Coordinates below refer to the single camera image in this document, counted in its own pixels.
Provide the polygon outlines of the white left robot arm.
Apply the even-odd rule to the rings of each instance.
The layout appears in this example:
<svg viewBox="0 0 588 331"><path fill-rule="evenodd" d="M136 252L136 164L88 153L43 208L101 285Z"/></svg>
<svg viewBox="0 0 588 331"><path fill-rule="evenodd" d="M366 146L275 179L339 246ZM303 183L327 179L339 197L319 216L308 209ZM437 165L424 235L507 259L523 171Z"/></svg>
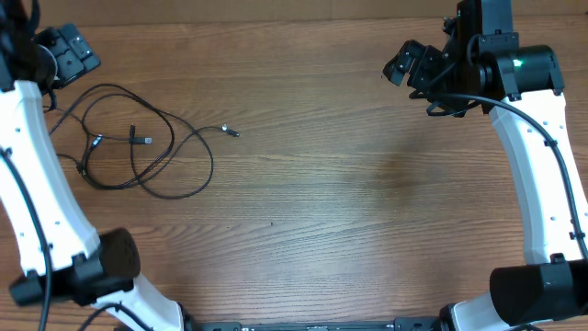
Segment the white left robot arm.
<svg viewBox="0 0 588 331"><path fill-rule="evenodd" d="M1 201L17 238L21 305L55 300L107 312L132 330L192 330L195 322L142 274L130 233L99 234L77 203L51 143L43 98L96 69L73 25L40 29L40 8L1 5Z"/></svg>

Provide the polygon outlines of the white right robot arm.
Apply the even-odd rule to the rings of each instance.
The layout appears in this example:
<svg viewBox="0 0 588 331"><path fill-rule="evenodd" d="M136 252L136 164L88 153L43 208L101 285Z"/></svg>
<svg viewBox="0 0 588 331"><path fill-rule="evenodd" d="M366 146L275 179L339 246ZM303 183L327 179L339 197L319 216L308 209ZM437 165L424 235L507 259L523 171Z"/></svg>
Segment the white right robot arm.
<svg viewBox="0 0 588 331"><path fill-rule="evenodd" d="M506 152L524 228L525 264L495 269L488 291L396 330L537 330L587 312L587 200L566 125L555 52L522 46L507 1L467 0L444 21L443 49L406 41L384 66L431 117L481 108Z"/></svg>

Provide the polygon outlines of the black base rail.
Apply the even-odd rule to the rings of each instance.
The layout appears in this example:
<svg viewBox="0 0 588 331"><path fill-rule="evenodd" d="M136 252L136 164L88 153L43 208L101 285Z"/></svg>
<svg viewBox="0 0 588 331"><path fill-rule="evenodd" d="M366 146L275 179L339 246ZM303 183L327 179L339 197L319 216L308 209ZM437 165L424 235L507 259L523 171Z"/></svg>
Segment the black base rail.
<svg viewBox="0 0 588 331"><path fill-rule="evenodd" d="M397 317L384 322L317 322L241 324L238 322L198 323L190 321L187 331L450 331L457 330L441 317Z"/></svg>

